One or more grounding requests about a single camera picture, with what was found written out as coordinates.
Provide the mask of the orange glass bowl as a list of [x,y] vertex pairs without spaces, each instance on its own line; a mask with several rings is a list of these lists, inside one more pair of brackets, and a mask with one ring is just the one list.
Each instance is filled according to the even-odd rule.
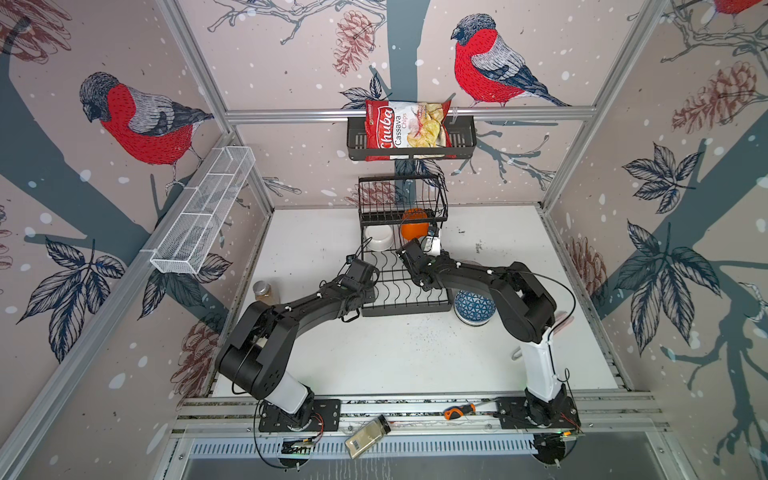
[[406,210],[402,216],[400,235],[405,242],[428,235],[430,224],[427,212],[421,208]]

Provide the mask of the white ceramic bowl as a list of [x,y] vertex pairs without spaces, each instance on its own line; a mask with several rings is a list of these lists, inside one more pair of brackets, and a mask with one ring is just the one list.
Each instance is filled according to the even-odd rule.
[[393,247],[394,231],[390,225],[371,225],[364,231],[367,248],[375,252],[383,252]]

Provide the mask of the blue patterned bowl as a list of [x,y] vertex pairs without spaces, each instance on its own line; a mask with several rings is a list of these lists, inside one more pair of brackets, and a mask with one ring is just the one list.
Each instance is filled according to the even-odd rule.
[[496,313],[494,302],[470,291],[458,291],[454,296],[453,310],[466,325],[480,327],[487,324]]

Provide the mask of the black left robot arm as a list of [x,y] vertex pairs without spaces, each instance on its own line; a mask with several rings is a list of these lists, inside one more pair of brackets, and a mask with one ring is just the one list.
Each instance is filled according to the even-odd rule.
[[354,259],[313,294],[285,304],[252,302],[220,348],[218,373],[305,425],[312,415],[314,393],[287,373],[295,341],[327,321],[349,314],[359,317],[361,308],[376,300],[378,277],[375,266]]

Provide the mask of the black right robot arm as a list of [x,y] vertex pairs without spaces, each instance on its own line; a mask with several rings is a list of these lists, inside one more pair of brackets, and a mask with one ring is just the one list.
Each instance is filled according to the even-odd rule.
[[412,282],[424,291],[461,290],[492,300],[505,330],[520,342],[526,393],[542,402],[563,394],[551,348],[557,304],[525,264],[475,265],[455,260],[445,250],[432,256],[417,240],[402,247],[398,256]]

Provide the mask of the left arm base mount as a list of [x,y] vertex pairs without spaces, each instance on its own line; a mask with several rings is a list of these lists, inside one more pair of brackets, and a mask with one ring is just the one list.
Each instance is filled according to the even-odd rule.
[[339,399],[317,399],[312,391],[295,413],[263,400],[256,414],[260,433],[336,432],[341,418]]

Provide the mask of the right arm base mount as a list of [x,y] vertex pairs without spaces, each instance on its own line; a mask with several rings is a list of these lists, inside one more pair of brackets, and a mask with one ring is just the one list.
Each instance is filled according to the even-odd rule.
[[533,457],[546,466],[559,467],[583,433],[567,384],[556,388],[552,400],[541,400],[526,391],[523,396],[499,397],[495,405],[495,417],[503,430],[551,429],[549,433],[533,434]]

